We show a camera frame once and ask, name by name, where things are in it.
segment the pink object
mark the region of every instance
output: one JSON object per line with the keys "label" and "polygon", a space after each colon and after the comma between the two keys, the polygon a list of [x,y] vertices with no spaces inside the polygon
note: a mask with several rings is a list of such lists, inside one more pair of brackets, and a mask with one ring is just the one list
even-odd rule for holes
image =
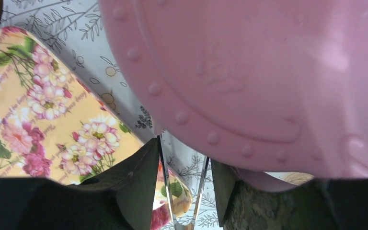
{"label": "pink object", "polygon": [[253,171],[368,177],[368,0],[99,0],[158,125]]}

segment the floral tray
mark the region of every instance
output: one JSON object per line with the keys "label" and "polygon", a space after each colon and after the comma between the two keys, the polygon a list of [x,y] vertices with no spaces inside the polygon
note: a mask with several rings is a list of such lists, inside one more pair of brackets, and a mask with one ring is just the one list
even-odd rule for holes
{"label": "floral tray", "polygon": [[[34,35],[17,27],[0,30],[0,177],[48,177],[79,184],[142,145]],[[176,174],[172,180],[180,215],[192,197]],[[157,195],[163,194],[159,184],[156,202],[164,204]],[[161,215],[153,218],[165,222]]]}

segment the pink bowl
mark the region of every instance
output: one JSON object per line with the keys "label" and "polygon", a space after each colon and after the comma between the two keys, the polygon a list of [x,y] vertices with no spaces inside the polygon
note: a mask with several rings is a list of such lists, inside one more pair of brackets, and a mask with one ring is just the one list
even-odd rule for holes
{"label": "pink bowl", "polygon": [[99,0],[133,92],[253,171],[368,177],[368,0]]}

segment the white tablecloth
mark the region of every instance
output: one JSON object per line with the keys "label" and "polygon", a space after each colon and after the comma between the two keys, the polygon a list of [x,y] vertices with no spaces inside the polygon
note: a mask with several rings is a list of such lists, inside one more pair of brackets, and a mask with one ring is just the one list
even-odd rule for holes
{"label": "white tablecloth", "polygon": [[[144,141],[153,137],[149,114],[129,89],[112,56],[96,0],[4,0],[1,26],[7,25],[39,37],[134,128],[136,135]],[[196,199],[202,155],[169,134],[163,137],[171,167]],[[188,222],[194,207],[179,221]],[[210,171],[196,229],[220,229]]]}

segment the table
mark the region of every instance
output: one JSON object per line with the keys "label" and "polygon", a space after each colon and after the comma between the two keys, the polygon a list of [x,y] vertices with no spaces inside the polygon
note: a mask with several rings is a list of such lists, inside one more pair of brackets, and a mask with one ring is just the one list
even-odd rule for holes
{"label": "table", "polygon": [[[0,26],[8,25],[27,29],[50,46],[139,138],[154,137],[149,113],[126,84],[110,51],[96,0],[4,0]],[[202,155],[167,132],[163,139],[170,166],[190,186],[195,200]],[[210,169],[202,198],[196,229],[220,229]],[[189,222],[194,207],[179,222]]]}

